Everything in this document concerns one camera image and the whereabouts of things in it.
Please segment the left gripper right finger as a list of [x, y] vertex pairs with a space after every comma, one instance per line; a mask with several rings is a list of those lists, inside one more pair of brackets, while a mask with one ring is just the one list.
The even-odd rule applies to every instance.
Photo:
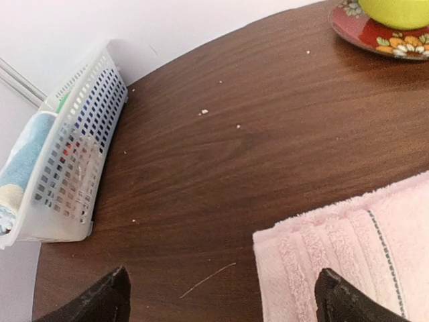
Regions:
[[382, 307], [331, 268], [324, 268], [314, 287], [316, 316], [322, 322], [404, 322], [407, 319]]

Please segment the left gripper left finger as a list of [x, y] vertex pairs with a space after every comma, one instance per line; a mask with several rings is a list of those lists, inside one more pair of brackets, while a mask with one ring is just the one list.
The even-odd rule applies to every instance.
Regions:
[[40, 317], [41, 322], [128, 321], [131, 282], [125, 267], [117, 267], [59, 309]]

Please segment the pink towel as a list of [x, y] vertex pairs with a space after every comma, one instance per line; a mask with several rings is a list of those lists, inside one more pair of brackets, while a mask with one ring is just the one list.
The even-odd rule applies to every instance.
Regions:
[[332, 268], [376, 303], [428, 320], [428, 174], [253, 234], [265, 321], [315, 321], [314, 286]]

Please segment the blue polka dot towel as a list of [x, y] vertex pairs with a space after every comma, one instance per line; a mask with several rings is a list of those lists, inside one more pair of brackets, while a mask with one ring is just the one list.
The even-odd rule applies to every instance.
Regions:
[[55, 120], [55, 113], [33, 115], [1, 169], [1, 235], [8, 234], [16, 222], [30, 176]]

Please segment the red floral plate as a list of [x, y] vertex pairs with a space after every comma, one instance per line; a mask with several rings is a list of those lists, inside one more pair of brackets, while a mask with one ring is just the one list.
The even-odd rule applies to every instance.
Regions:
[[395, 30], [371, 19], [357, 1], [341, 1], [329, 23], [343, 40], [361, 49], [405, 60], [428, 59], [428, 28]]

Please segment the green plastic bowl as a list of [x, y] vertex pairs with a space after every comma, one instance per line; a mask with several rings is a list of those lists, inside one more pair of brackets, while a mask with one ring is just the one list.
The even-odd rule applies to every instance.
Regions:
[[417, 30], [428, 26], [426, 0], [359, 0], [373, 20], [397, 30]]

